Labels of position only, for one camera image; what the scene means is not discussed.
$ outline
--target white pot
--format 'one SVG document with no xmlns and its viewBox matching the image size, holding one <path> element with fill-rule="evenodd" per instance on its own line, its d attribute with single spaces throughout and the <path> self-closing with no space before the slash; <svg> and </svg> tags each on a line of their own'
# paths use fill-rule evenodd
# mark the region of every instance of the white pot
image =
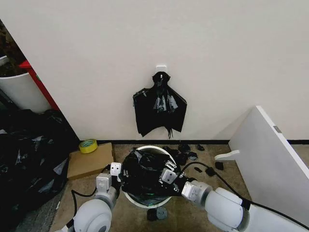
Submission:
<svg viewBox="0 0 309 232">
<path fill-rule="evenodd" d="M 9 60 L 6 56 L 0 58 L 0 66 Z M 29 73 L 0 77 L 0 89 L 20 108 L 42 113 L 51 109 L 50 104 L 37 87 Z"/>
<path fill-rule="evenodd" d="M 7 56 L 0 57 L 0 66 L 7 62 L 9 62 L 9 59 Z"/>
<path fill-rule="evenodd" d="M 166 155 L 169 155 L 171 160 L 174 162 L 174 164 L 176 164 L 175 160 L 173 159 L 173 157 L 164 149 L 160 148 L 160 147 L 157 147 L 157 146 L 141 146 L 139 148 L 137 148 L 137 150 L 141 150 L 141 151 L 146 151 L 146 152 L 153 152 L 153 153 L 158 153 L 158 154 L 166 154 Z M 140 204 L 138 202 L 136 202 L 135 200 L 133 200 L 129 194 L 127 194 L 126 192 L 123 192 L 126 196 L 126 198 L 128 198 L 128 200 L 130 202 L 132 202 L 133 204 L 135 204 L 136 206 L 140 207 L 140 208 L 145 208 L 145 209 L 152 209 L 152 208 L 157 208 L 157 207 L 160 207 L 160 206 L 163 206 L 166 202 L 168 202 L 171 197 L 168 197 L 166 198 L 164 201 L 158 203 L 158 204 L 154 204 L 154 205 L 151 205 L 151 206 L 145 206 L 143 204 Z"/>
</svg>

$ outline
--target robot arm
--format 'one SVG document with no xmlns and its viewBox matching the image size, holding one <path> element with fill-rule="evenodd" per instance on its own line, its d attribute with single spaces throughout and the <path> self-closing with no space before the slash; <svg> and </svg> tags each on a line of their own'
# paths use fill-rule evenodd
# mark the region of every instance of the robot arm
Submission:
<svg viewBox="0 0 309 232">
<path fill-rule="evenodd" d="M 182 196 L 197 207 L 204 208 L 208 220 L 226 232 L 308 232 L 296 223 L 271 211 L 251 205 L 242 206 L 243 200 L 223 188 L 212 190 L 209 185 L 186 182 Z"/>
<path fill-rule="evenodd" d="M 112 163 L 111 174 L 100 174 L 97 179 L 95 198 L 84 203 L 72 223 L 60 232 L 108 232 L 111 226 L 112 209 L 119 196 L 120 183 L 118 174 L 120 163 Z M 242 206 L 243 200 L 223 188 L 213 190 L 206 183 L 177 175 L 164 169 L 159 182 L 175 184 L 176 192 L 191 201 L 200 209 L 205 209 L 208 220 L 226 232 L 308 232 L 305 228 L 261 207 L 251 205 L 247 210 Z"/>
</svg>

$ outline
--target black plastic bag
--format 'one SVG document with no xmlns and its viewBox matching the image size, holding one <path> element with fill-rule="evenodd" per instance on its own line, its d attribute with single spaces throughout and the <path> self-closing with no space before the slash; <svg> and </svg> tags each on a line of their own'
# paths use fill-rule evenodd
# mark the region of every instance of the black plastic bag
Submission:
<svg viewBox="0 0 309 232">
<path fill-rule="evenodd" d="M 0 112 L 0 210 L 4 228 L 54 197 L 67 181 L 78 138 L 59 111 Z"/>
<path fill-rule="evenodd" d="M 163 187 L 159 182 L 168 160 L 172 161 L 166 154 L 132 150 L 122 163 L 122 172 L 119 175 L 122 191 L 145 206 L 157 204 L 175 195 L 173 185 Z"/>
<path fill-rule="evenodd" d="M 133 96 L 137 129 L 142 136 L 158 127 L 165 127 L 169 138 L 172 129 L 182 131 L 187 102 L 168 86 L 169 79 L 167 73 L 157 72 L 154 86 Z"/>
</svg>

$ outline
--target floor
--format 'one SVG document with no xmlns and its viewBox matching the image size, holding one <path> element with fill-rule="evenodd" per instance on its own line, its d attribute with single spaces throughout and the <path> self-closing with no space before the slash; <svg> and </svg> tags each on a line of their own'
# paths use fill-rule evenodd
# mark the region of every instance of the floor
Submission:
<svg viewBox="0 0 309 232">
<path fill-rule="evenodd" d="M 132 147 L 142 145 L 114 145 L 114 154 L 117 162 L 122 162 Z M 230 151 L 228 145 L 203 145 L 205 151 L 198 151 L 195 145 L 190 145 L 191 150 L 197 152 L 198 160 L 210 166 L 214 166 L 214 156 L 227 153 Z M 177 148 L 176 145 L 169 145 L 171 148 Z M 293 148 L 301 157 L 307 166 L 309 166 L 309 145 L 294 145 Z M 219 171 L 221 176 L 233 186 L 242 196 L 249 198 L 248 191 L 245 187 L 243 179 L 234 161 L 224 163 L 225 169 Z M 192 168 L 186 172 L 200 181 L 204 181 L 214 188 L 225 185 L 216 177 L 208 177 L 205 173 L 198 173 Z M 37 211 L 30 212 L 24 221 L 14 230 L 23 232 L 53 232 L 61 229 L 73 216 L 73 200 L 70 190 L 74 189 L 78 192 L 88 194 L 95 187 L 96 174 L 82 179 L 69 181 L 62 193 L 50 200 Z M 59 208 L 56 210 L 59 200 L 61 199 Z M 78 206 L 89 199 L 77 197 Z M 111 232 L 141 232 L 141 231 L 165 231 L 165 232 L 184 232 L 184 231 L 211 231 L 218 232 L 207 220 L 204 210 L 199 210 L 190 202 L 181 197 L 173 197 L 164 205 L 168 211 L 168 218 L 149 222 L 146 219 L 146 209 L 141 209 L 130 203 L 121 192 L 116 207 L 113 210 L 113 219 Z"/>
</svg>

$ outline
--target yellow tape roll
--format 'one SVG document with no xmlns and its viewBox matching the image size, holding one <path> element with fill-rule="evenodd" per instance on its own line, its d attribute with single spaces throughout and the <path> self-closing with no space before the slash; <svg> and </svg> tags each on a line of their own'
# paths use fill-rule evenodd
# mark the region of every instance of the yellow tape roll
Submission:
<svg viewBox="0 0 309 232">
<path fill-rule="evenodd" d="M 98 147 L 98 144 L 95 139 L 87 139 L 81 142 L 78 147 L 82 153 L 87 154 L 87 153 L 95 151 Z"/>
</svg>

